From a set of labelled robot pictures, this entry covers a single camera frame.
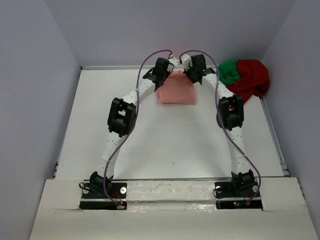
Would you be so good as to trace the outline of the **pink t shirt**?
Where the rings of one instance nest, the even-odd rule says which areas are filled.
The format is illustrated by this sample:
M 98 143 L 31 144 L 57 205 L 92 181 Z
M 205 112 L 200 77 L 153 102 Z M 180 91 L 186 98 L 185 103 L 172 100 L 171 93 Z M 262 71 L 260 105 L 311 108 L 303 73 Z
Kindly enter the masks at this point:
M 195 105 L 197 101 L 194 84 L 182 70 L 174 70 L 155 93 L 161 104 Z

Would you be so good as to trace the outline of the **red t shirt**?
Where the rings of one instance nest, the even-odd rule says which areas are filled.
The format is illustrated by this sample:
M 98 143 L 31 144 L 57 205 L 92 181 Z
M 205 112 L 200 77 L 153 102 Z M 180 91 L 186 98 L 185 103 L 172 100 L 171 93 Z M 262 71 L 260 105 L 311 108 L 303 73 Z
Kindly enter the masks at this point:
M 239 59 L 236 70 L 240 76 L 236 82 L 226 87 L 235 95 L 241 95 L 245 104 L 252 96 L 262 98 L 270 87 L 269 71 L 256 59 Z

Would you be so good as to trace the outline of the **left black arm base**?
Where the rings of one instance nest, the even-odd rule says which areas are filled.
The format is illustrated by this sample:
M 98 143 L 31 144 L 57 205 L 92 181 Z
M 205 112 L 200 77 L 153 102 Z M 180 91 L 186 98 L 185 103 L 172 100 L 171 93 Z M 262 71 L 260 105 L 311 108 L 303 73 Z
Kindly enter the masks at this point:
M 82 190 L 79 208 L 81 210 L 108 210 L 122 211 L 127 209 L 126 182 L 113 182 L 108 192 L 109 198 L 103 191 L 95 189 L 89 181 L 80 182 L 79 188 Z

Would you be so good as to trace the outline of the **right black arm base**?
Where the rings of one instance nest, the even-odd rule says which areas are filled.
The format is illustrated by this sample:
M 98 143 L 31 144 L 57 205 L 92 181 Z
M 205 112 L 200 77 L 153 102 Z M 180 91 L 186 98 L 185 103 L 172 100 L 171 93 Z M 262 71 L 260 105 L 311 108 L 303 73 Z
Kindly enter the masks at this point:
M 258 184 L 248 188 L 243 192 L 233 190 L 230 181 L 218 181 L 214 183 L 212 191 L 216 199 L 217 210 L 241 210 L 241 209 L 263 209 L 260 193 L 256 194 Z

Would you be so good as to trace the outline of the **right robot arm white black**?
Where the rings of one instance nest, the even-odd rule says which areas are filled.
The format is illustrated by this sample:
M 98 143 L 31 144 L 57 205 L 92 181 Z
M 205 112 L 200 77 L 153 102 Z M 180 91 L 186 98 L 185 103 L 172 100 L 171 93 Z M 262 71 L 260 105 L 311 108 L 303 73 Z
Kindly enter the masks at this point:
M 215 100 L 216 120 L 227 140 L 231 159 L 231 181 L 215 189 L 217 198 L 244 197 L 247 201 L 257 196 L 259 183 L 255 180 L 252 162 L 245 153 L 242 136 L 244 100 L 231 92 L 221 81 L 219 70 L 207 67 L 204 52 L 198 55 L 182 54 L 179 57 L 184 74 L 195 84 L 208 90 Z

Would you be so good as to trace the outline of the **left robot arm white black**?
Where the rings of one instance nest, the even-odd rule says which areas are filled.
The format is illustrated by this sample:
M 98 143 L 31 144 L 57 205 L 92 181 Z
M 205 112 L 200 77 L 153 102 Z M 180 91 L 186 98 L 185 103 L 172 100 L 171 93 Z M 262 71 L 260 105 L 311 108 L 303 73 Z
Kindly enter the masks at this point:
M 142 68 L 139 69 L 134 90 L 112 100 L 107 118 L 106 145 L 96 171 L 89 178 L 90 186 L 97 196 L 116 202 L 109 195 L 116 160 L 122 145 L 135 128 L 140 104 L 164 84 L 178 64 L 179 60 L 172 54 L 168 58 L 159 57 L 154 67 L 144 75 L 141 75 Z

